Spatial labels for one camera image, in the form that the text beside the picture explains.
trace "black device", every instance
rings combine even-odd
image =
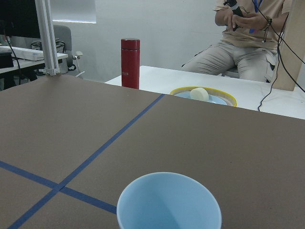
[[[0,34],[40,38],[35,0],[1,0]]]
[[[14,67],[11,51],[0,51],[0,68]]]
[[[236,14],[240,17],[244,17],[236,0],[227,0],[224,2],[224,5],[230,6],[231,10],[233,11],[233,14]]]

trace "light blue plate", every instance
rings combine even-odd
[[[191,98],[191,92],[181,92],[181,93],[175,94],[175,96],[190,99]],[[219,98],[215,95],[209,95],[209,100],[207,102],[213,103],[213,104],[227,105],[227,103],[224,100],[222,100],[221,98]]]

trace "keyboard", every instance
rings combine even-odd
[[[25,59],[30,61],[40,61],[43,60],[43,51],[34,50],[34,49],[24,49],[19,47],[12,47],[16,57],[19,59]],[[10,51],[9,46],[0,46],[0,51]]]

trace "yellow plate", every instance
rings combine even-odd
[[[172,90],[170,92],[171,95],[176,95],[178,93],[182,93],[182,92],[190,92],[192,89],[197,88],[196,86],[190,86],[190,87],[180,87],[180,88],[176,88],[174,90]],[[219,98],[221,98],[222,100],[224,100],[228,106],[237,106],[237,101],[236,99],[231,96],[230,94],[214,89],[214,88],[209,88],[209,87],[202,87],[204,88],[208,94],[210,95],[214,95],[217,96]]]

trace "light blue cup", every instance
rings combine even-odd
[[[142,176],[122,192],[117,206],[121,229],[220,229],[216,199],[187,176],[158,172]]]

